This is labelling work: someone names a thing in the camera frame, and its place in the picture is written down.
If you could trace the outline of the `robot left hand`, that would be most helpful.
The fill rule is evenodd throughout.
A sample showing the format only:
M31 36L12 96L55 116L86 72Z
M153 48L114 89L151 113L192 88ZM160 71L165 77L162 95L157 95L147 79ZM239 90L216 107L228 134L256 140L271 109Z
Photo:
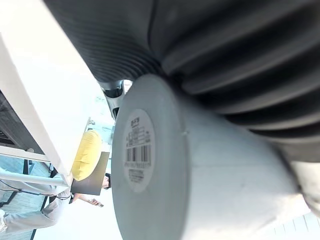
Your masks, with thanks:
M320 213L317 0L47 0L116 117L155 74L271 143Z

